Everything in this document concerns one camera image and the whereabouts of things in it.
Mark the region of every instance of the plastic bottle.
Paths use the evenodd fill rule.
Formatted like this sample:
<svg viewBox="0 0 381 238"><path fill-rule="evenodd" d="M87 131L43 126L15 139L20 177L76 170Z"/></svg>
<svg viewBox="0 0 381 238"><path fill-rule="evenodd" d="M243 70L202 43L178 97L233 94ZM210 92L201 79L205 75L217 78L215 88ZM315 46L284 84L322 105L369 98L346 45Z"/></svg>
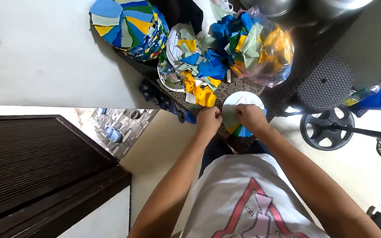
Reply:
<svg viewBox="0 0 381 238"><path fill-rule="evenodd" d="M359 90L358 92L353 93L352 95L350 95L350 97L347 100L345 100L343 102L343 104L345 106L348 106L348 107L352 106L352 105L368 98L369 96L380 92L380 89L381 89L381 80L380 80L379 85L375 85L375 86L370 87L370 88L364 88L364 89Z"/></svg>

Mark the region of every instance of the jeans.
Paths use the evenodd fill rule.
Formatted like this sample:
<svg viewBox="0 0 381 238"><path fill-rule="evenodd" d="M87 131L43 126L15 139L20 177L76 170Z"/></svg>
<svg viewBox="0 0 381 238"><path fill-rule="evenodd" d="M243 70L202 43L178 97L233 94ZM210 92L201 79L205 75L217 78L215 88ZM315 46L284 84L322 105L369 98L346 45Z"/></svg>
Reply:
<svg viewBox="0 0 381 238"><path fill-rule="evenodd" d="M202 176L202 174L204 174L205 168L211 164L211 162L225 154L233 154L232 149L230 149L230 147L227 146L227 144L218 137L212 138L207 145L207 148L205 148L204 155L202 156L199 178ZM244 154L269 154L273 156L268 150L267 146L265 146L260 141L254 141L248 147L248 149L246 149Z"/></svg>

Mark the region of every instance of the yellow label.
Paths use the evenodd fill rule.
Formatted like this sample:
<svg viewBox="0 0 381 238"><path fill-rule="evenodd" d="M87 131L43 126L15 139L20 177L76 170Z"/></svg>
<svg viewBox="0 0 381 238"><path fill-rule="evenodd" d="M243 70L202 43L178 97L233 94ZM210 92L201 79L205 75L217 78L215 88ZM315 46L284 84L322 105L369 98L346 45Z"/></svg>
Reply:
<svg viewBox="0 0 381 238"><path fill-rule="evenodd" d="M359 101L355 100L353 98L348 98L347 100L344 101L343 104L345 104L347 106L352 106L352 105L356 104L357 102L359 102Z"/></svg>

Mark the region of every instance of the slipper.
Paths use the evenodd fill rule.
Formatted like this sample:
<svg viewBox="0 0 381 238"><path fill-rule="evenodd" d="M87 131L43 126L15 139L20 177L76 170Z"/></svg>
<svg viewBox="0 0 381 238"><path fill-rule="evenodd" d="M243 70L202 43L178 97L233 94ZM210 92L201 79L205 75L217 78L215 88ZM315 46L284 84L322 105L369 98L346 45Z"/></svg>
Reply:
<svg viewBox="0 0 381 238"><path fill-rule="evenodd" d="M114 127L106 127L105 132L107 133L105 137L107 137L110 141L114 143L121 142L122 135Z"/></svg>
<svg viewBox="0 0 381 238"><path fill-rule="evenodd" d="M123 115L130 119L138 119L140 117L140 112L136 109L126 109Z"/></svg>
<svg viewBox="0 0 381 238"><path fill-rule="evenodd" d="M105 113L107 113L107 109L106 108L97 108L97 113L98 114L105 114Z"/></svg>

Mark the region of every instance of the stainless steel pot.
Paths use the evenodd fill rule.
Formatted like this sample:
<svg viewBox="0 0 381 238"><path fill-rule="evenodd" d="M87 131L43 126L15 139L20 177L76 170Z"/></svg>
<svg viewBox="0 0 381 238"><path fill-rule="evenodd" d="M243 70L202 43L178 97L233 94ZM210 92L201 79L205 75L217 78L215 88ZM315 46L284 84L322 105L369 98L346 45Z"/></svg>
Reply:
<svg viewBox="0 0 381 238"><path fill-rule="evenodd" d="M308 0L312 11L324 19L356 13L373 0Z"/></svg>
<svg viewBox="0 0 381 238"><path fill-rule="evenodd" d="M240 0L244 8L257 6L267 17L278 17L289 12L299 0Z"/></svg>

